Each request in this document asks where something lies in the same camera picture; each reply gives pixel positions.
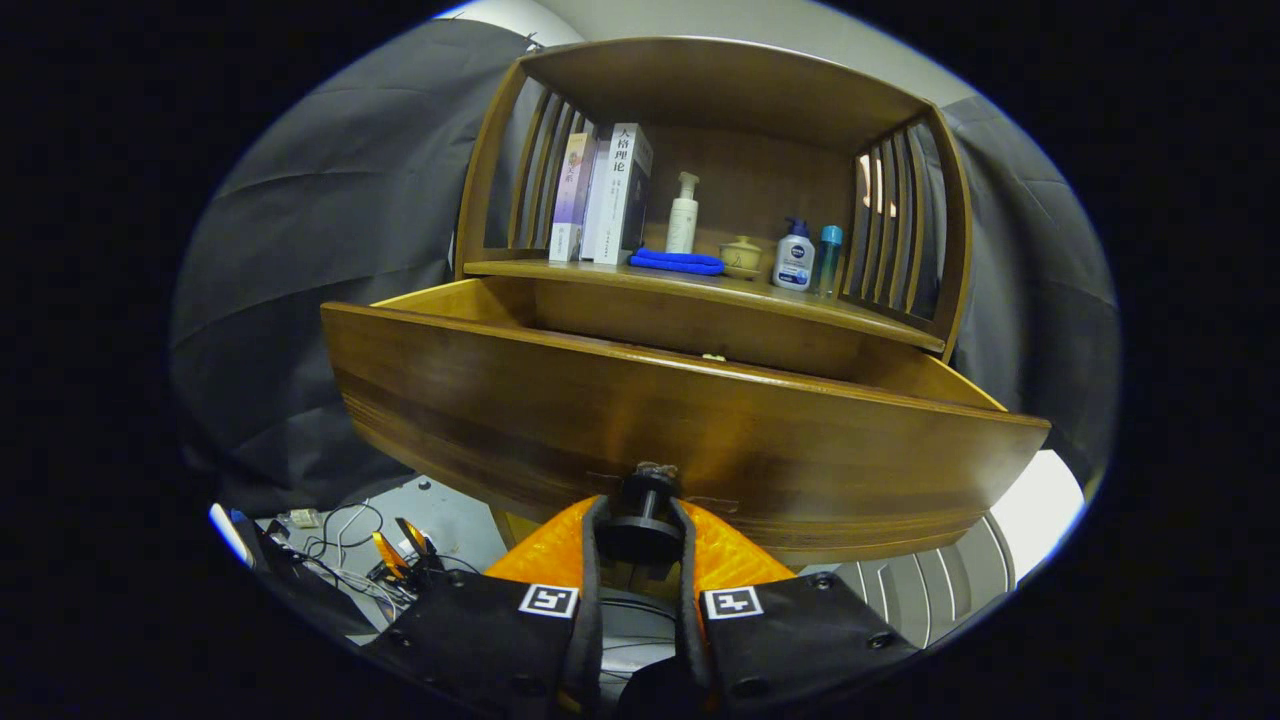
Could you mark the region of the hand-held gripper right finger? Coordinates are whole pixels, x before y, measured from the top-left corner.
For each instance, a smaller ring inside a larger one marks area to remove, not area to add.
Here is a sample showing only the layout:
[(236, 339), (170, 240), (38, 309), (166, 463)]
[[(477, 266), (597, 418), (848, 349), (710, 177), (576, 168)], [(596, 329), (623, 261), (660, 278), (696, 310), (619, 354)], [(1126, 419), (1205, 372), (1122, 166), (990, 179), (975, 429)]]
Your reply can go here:
[(919, 648), (841, 577), (799, 575), (682, 500), (677, 655), (713, 716), (845, 716)]

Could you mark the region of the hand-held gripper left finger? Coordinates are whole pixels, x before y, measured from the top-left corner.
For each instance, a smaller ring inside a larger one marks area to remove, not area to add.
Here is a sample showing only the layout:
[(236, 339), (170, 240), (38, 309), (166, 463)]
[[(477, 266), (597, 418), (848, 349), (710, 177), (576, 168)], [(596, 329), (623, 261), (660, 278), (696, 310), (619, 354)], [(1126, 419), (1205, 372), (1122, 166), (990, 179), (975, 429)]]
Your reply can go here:
[(603, 655), (598, 495), (489, 571), (416, 568), (417, 598), (361, 656), (474, 716), (591, 716)]

